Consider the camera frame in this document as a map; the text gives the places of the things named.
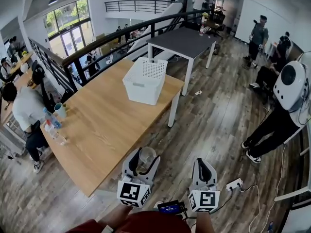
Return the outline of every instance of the black metal railing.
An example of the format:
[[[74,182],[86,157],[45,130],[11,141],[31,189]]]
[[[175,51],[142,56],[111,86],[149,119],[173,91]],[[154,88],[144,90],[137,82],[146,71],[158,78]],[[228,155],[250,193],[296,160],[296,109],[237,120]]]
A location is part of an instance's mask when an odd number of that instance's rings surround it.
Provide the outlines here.
[[[183,4],[182,11],[186,10],[187,0],[186,3]],[[100,38],[86,47],[80,49],[79,51],[75,52],[71,56],[67,57],[66,59],[62,59],[59,56],[55,55],[54,53],[50,52],[39,43],[31,40],[31,44],[33,49],[36,51],[39,58],[42,60],[46,68],[53,74],[56,80],[62,85],[64,88],[70,88],[72,91],[76,92],[77,88],[75,86],[74,80],[80,84],[81,86],[86,85],[92,79],[96,78],[106,69],[113,66],[115,63],[120,61],[121,59],[129,56],[131,57],[132,61],[136,61],[139,57],[145,56],[148,54],[147,51],[147,43],[146,42],[138,42],[138,40],[147,40],[152,37],[156,37],[159,34],[166,33],[170,30],[174,30],[176,26],[185,26],[187,23],[191,22],[192,20],[196,20],[201,16],[197,16],[195,14],[208,12],[209,10],[201,10],[195,12],[182,12],[177,13],[174,15],[169,15],[165,17],[159,17],[156,19],[152,19],[149,21],[145,21],[126,29],[111,33],[103,38]],[[169,21],[167,25],[163,25],[162,22]],[[109,50],[107,53],[102,54],[99,58],[95,61],[91,62],[90,64],[86,64],[84,67],[81,65],[81,58],[86,57],[90,52],[96,51],[98,48],[102,46],[108,45],[112,41],[118,41],[118,38],[137,31],[142,28],[148,27],[148,31],[144,32],[141,36],[138,36],[134,39],[130,39],[129,41],[123,44],[117,44],[114,48]],[[129,46],[138,43],[138,46],[133,46],[129,49]],[[157,56],[161,51],[155,50],[153,52],[152,58]],[[122,54],[118,54],[113,61],[107,61],[107,57],[109,58],[111,55],[122,51]],[[99,66],[100,70],[96,71],[95,73],[91,70],[94,70],[95,66]]]
[[[167,9],[171,1],[164,0],[120,0],[105,2],[107,12],[150,12],[160,14]]]

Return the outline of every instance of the wooden floor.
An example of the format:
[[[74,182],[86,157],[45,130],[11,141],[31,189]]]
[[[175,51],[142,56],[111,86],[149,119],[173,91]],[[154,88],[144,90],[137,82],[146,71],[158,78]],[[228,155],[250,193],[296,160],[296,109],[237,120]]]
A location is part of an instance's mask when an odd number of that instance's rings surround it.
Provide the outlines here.
[[[169,114],[165,113],[142,139],[140,146],[151,146],[161,155],[161,163],[144,210],[156,201],[187,199],[191,183],[192,165],[201,157],[213,165],[221,190],[220,204],[228,198],[225,185],[240,177],[247,188],[255,183],[260,192],[261,214],[255,220],[252,233],[260,232],[268,210],[276,195],[281,174],[283,146],[263,156],[260,165],[245,157],[240,160],[240,144],[260,124],[266,114],[259,97],[248,87],[258,70],[242,67],[247,46],[235,39],[222,42],[218,56],[205,69],[207,53],[195,62],[188,94],[181,97],[176,123],[167,127]],[[260,65],[266,63],[258,57]],[[168,74],[184,80],[187,61],[170,62]],[[297,179],[299,137],[295,137],[284,152],[283,175],[279,194],[293,191]],[[95,218],[99,219],[117,203],[117,167],[103,186],[107,195],[87,198],[74,185],[56,158],[51,157],[42,171],[33,174],[28,156],[22,159],[0,160],[0,225],[6,233],[61,233],[71,227]],[[277,202],[268,222],[280,225],[288,201]],[[257,189],[241,193],[234,191],[227,205],[212,215],[217,233],[246,233],[258,213]]]

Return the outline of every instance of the white cable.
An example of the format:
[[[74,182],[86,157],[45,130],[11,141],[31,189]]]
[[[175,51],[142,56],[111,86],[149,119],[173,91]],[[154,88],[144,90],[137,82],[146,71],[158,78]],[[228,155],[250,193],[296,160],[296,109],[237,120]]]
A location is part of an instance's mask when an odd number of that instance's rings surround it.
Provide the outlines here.
[[[278,184],[277,184],[277,187],[276,187],[276,196],[275,196],[275,198],[277,197],[277,194],[278,194],[278,186],[280,185],[281,179],[283,178],[283,162],[284,162],[284,151],[285,151],[285,148],[286,148],[286,145],[284,144],[284,148],[283,148],[283,152],[282,152],[281,178],[279,179]],[[256,185],[256,187],[257,187],[257,191],[258,191],[258,206],[259,206],[259,189],[258,189],[258,186],[257,186],[257,185]],[[264,224],[264,226],[263,226],[263,229],[261,230],[260,233],[262,233],[262,232],[264,231],[264,229],[265,229],[265,227],[266,227],[266,225],[267,225],[267,223],[268,223],[268,219],[269,219],[269,216],[270,216],[270,212],[271,212],[271,210],[272,210],[272,208],[273,208],[273,206],[274,206],[275,203],[276,203],[276,202],[274,201],[274,202],[273,202],[273,205],[271,206],[271,208],[270,208],[270,210],[269,210],[269,213],[268,213],[266,222],[265,222],[265,224]],[[251,225],[252,225],[252,223],[255,221],[255,219],[258,217],[259,214],[260,214],[260,206],[259,206],[259,212],[258,212],[258,214],[257,214],[256,217],[253,219],[253,221],[251,221],[251,223],[250,223],[250,225],[249,225],[249,227],[248,227],[249,233],[251,233]]]

